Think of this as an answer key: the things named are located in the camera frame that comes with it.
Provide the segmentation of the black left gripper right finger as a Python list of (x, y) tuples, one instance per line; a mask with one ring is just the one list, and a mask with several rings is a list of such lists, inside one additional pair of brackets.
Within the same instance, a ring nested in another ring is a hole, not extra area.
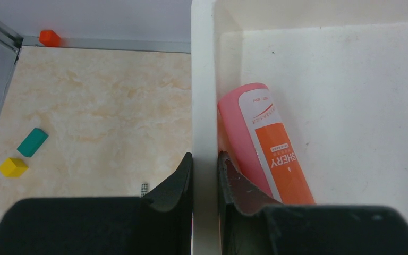
[(408, 223), (383, 206), (288, 206), (218, 156), (222, 254), (408, 254)]

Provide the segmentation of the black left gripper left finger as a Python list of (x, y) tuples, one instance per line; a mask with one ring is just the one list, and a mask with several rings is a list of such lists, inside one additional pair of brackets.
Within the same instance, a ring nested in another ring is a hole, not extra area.
[(29, 198), (0, 221), (0, 254), (190, 254), (193, 158), (143, 197)]

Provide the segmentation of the pink spray bottle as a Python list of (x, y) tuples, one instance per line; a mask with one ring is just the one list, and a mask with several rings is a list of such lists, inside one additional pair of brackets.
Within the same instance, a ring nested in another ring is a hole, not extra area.
[(268, 87), (249, 83), (217, 103), (241, 173), (261, 191), (286, 205), (313, 205), (282, 118)]

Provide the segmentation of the white drawer organizer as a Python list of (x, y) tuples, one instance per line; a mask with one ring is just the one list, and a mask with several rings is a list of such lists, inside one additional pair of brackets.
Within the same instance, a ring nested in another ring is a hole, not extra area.
[(408, 222), (408, 1), (193, 1), (194, 252), (220, 252), (217, 100), (262, 82), (317, 203)]

